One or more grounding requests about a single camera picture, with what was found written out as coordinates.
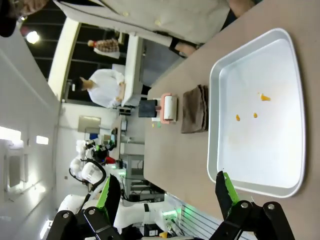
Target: plaid shirt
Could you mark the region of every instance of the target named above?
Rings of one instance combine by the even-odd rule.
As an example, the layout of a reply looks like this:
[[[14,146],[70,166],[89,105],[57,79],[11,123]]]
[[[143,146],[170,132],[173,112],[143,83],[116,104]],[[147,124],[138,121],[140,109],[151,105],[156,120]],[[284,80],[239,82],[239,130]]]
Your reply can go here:
[[[119,52],[119,43],[115,39],[96,41],[94,47],[104,53]]]

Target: metal baking tray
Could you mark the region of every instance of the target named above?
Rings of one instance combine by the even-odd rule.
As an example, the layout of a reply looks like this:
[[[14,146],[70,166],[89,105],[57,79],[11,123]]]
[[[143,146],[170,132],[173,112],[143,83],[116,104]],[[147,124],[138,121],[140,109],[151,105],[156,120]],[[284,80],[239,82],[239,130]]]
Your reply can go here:
[[[218,60],[209,101],[210,179],[223,170],[236,189],[278,198],[295,194],[305,171],[306,127],[289,34],[272,29]]]

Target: black cap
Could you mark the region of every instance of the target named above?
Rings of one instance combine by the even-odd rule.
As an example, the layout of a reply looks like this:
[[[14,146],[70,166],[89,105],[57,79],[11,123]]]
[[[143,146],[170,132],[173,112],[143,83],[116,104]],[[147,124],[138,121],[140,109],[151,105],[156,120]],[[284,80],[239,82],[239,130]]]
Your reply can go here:
[[[0,36],[10,37],[16,28],[17,19],[7,17],[10,9],[8,0],[0,0]]]

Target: bolt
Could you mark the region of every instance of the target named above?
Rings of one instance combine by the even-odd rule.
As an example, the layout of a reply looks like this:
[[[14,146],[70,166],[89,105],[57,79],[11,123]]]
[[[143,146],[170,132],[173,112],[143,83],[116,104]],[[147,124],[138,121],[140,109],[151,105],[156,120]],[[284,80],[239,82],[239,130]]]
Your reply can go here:
[[[243,209],[246,209],[248,206],[249,206],[249,205],[248,205],[248,203],[246,203],[246,202],[243,202],[243,203],[241,204],[241,207],[242,207]]]
[[[268,205],[268,209],[270,209],[270,210],[275,209],[275,205],[273,205],[273,204],[269,204],[269,205]]]

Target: tray rim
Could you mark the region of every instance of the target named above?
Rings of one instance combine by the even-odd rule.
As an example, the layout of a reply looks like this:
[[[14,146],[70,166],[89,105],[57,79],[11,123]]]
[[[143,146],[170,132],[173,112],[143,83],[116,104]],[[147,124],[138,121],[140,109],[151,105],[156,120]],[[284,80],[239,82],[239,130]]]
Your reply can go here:
[[[300,187],[301,187],[301,185],[302,185],[302,183],[304,181],[304,178],[305,178],[305,168],[306,168],[306,114],[305,114],[305,102],[304,102],[301,74],[300,74],[300,70],[299,70],[297,54],[296,54],[296,50],[295,50],[292,38],[290,37],[289,33],[286,30],[284,30],[283,28],[279,28],[279,27],[273,28],[273,29],[263,33],[262,35],[250,40],[249,42],[245,43],[244,45],[238,47],[237,49],[233,50],[232,52],[228,53],[227,55],[223,56],[218,61],[216,61],[214,63],[214,65],[212,66],[211,71],[210,71],[210,75],[209,75],[209,82],[211,83],[213,71],[214,71],[215,67],[221,61],[223,61],[225,58],[233,55],[234,53],[240,51],[241,49],[246,48],[252,42],[254,42],[254,41],[258,40],[258,39],[264,38],[266,35],[268,35],[268,34],[270,34],[272,32],[275,32],[275,31],[276,32],[281,32],[284,35],[286,35],[288,43],[289,43],[289,46],[290,46],[291,51],[293,53],[292,59],[293,59],[293,64],[294,64],[295,74],[296,74],[296,79],[297,79],[297,88],[298,88],[298,94],[299,94],[300,114],[301,114],[301,128],[302,128],[302,146],[301,146],[302,147],[302,155],[301,155],[302,160],[301,160],[300,178],[299,178],[299,181],[296,183],[296,185],[290,188],[290,189],[293,189],[293,191],[290,192],[289,194],[286,194],[286,195],[278,195],[278,194],[274,194],[274,193],[270,193],[270,192],[266,192],[266,191],[249,189],[249,188],[245,188],[245,187],[242,187],[242,186],[236,186],[236,185],[234,186],[234,188],[237,189],[237,190],[241,190],[241,191],[245,191],[245,192],[249,192],[249,193],[260,194],[260,195],[264,195],[264,196],[270,196],[270,197],[284,199],[284,198],[292,197],[294,194],[296,194],[299,191],[299,189],[300,189]],[[212,99],[212,91],[211,90],[209,91],[209,99]],[[211,113],[211,110],[212,110],[212,106],[211,106],[211,104],[209,104],[209,113]],[[208,173],[208,176],[209,176],[210,180],[212,182],[216,183],[216,179],[213,179],[213,177],[211,176],[210,171],[209,171],[210,132],[211,132],[211,128],[212,128],[210,120],[211,120],[211,114],[209,114],[209,126],[208,126],[208,133],[209,134],[208,134],[208,150],[207,150],[208,153],[207,153],[206,169],[207,169],[207,173]],[[219,120],[218,120],[218,126],[220,128],[220,117],[219,117]]]

